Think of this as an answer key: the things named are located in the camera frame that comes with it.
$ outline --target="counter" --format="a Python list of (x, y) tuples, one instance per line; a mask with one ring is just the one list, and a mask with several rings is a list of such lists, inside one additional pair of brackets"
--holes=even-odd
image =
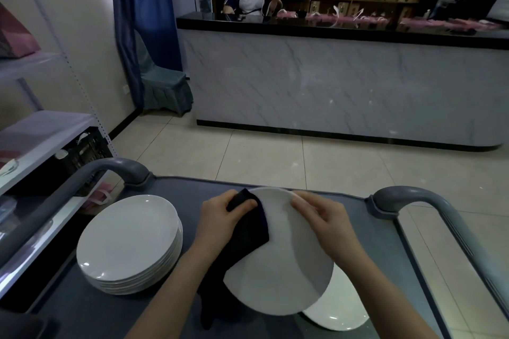
[(508, 30), (177, 18), (198, 124), (466, 150), (504, 143)]

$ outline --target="gray cart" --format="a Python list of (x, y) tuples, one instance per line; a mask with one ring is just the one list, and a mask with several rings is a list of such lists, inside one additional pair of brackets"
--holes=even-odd
[[(33, 236), (90, 176), (99, 170), (112, 170), (124, 180), (118, 199), (137, 194), (155, 194), (168, 199), (177, 209), (184, 230), (182, 253), (194, 239), (203, 201), (228, 189), (241, 190), (252, 185), (207, 181), (182, 177), (156, 177), (139, 162), (107, 158), (87, 164), (69, 178), (16, 230), (2, 241), (0, 267)], [(509, 289), (496, 271), (487, 252), (478, 244), (458, 212), (439, 195), (409, 186), (383, 188), (367, 199), (347, 194), (317, 192), (345, 205), (355, 232), (367, 254), (383, 273), (406, 295), (435, 332), (451, 338), (422, 271), (398, 222), (398, 211), (405, 205), (424, 201), (434, 206), (476, 269), (487, 289), (509, 319)], [(162, 282), (130, 296), (111, 296), (89, 285), (76, 263), (73, 252), (51, 279), (29, 313), (46, 317), (53, 329), (48, 337), (121, 339), (155, 295)], [(182, 338), (264, 339), (283, 337), (320, 339), (378, 338), (371, 321), (348, 332), (323, 329), (304, 315), (268, 316), (241, 306), (235, 322), (216, 320), (209, 331), (200, 325), (200, 298), (195, 297), (182, 331)]]

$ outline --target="blue curtain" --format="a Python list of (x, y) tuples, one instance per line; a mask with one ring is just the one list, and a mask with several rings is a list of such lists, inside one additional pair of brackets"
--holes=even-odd
[(182, 71), (172, 0), (113, 0), (115, 37), (131, 96), (143, 107), (143, 85), (136, 56), (134, 30), (157, 66)]

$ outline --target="finger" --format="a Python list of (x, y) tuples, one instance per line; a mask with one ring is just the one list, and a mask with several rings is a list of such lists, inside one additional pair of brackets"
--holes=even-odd
[(330, 206), (331, 203), (334, 202), (318, 194), (314, 194), (308, 191), (296, 190), (294, 193), (319, 210), (325, 209), (327, 206)]
[(246, 213), (257, 207), (257, 202), (253, 199), (246, 200), (234, 210), (230, 212), (230, 217), (234, 220), (235, 224), (244, 217)]
[(296, 195), (290, 202), (291, 206), (294, 207), (311, 225), (311, 228), (316, 230), (324, 222), (322, 218), (317, 214), (315, 208), (313, 208), (308, 202), (303, 200), (301, 197)]
[(235, 189), (230, 189), (217, 196), (216, 199), (222, 204), (228, 205), (228, 203), (232, 201), (232, 198), (235, 197), (235, 194), (237, 194), (237, 191)]

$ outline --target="black countertop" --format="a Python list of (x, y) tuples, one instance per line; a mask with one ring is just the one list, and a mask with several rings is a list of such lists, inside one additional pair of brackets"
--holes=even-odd
[(315, 22), (299, 18), (238, 16), (205, 12), (192, 12), (177, 18), (177, 28), (183, 30), (509, 50), (508, 29), (491, 31), (470, 30), (465, 32), (446, 31), (444, 28), (425, 28), (422, 30), (412, 28), (411, 31), (405, 32), (401, 30), (401, 27), (398, 29), (391, 27), (391, 25), (384, 28), (366, 23), (342, 23), (341, 27), (331, 27), (332, 25), (332, 23)]

